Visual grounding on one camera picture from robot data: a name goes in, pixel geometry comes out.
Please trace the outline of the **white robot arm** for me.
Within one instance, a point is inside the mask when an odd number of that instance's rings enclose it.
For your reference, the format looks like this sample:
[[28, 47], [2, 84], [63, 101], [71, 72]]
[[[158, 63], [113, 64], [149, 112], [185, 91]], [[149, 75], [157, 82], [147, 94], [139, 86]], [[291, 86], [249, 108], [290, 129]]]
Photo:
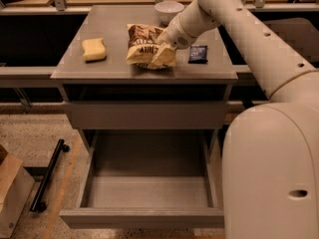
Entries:
[[319, 71], [241, 0], [194, 0], [158, 41], [186, 49], [217, 26], [268, 98], [225, 135], [225, 239], [319, 239]]

